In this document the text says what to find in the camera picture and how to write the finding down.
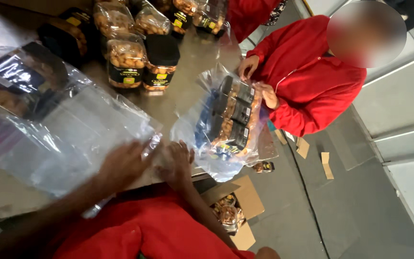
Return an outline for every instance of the stainless steel table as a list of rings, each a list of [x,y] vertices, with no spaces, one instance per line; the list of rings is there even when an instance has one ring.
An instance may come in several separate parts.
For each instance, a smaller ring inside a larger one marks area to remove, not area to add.
[[[35,30],[48,18],[48,15],[0,4],[0,46],[18,47],[36,40]],[[200,38],[195,28],[192,27],[179,44],[181,59],[172,82],[163,95],[146,96],[138,90],[118,90],[118,92],[162,123],[164,139],[168,140],[170,129],[178,119],[174,111],[183,114],[204,94],[204,90],[195,85],[198,74],[213,68],[217,62],[221,62],[231,71],[239,65],[241,51],[235,37],[232,38],[232,41],[225,35],[219,40],[216,40],[213,35]],[[111,89],[103,62],[90,61],[84,64],[80,70],[98,85],[105,89]],[[272,136],[268,127],[264,128],[259,137],[260,159],[271,159],[278,156],[272,144]],[[202,172],[202,170],[195,170],[193,174],[202,174]],[[38,207],[39,204],[36,204],[32,210]],[[18,209],[17,206],[14,206],[11,214],[17,215],[21,211],[27,212],[27,209],[25,207]]]

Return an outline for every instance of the yellow label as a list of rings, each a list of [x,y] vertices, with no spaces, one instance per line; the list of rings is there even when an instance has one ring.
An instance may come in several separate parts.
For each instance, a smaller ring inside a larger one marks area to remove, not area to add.
[[[125,77],[123,83],[135,83],[135,78]]]
[[[180,27],[181,28],[181,25],[182,25],[183,23],[180,21],[180,20],[178,20],[178,19],[175,19],[175,21],[173,22],[173,25],[175,25],[175,26],[177,26],[177,27]]]
[[[156,79],[166,79],[167,74],[157,74]]]
[[[78,26],[79,24],[81,24],[81,21],[74,18],[74,17],[70,17],[68,19],[66,19],[67,22],[69,22],[70,24],[74,25],[74,26]]]

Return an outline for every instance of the open cardboard box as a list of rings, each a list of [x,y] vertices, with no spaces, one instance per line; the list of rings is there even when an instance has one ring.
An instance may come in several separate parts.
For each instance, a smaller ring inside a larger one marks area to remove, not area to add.
[[[260,197],[248,176],[215,186],[204,192],[201,196],[210,206],[229,194],[234,194],[236,196],[237,202],[244,212],[246,219],[236,235],[231,236],[231,239],[237,246],[237,249],[247,250],[255,244],[255,237],[253,236],[247,221],[263,213],[265,207],[263,207],[263,203],[261,203]]]

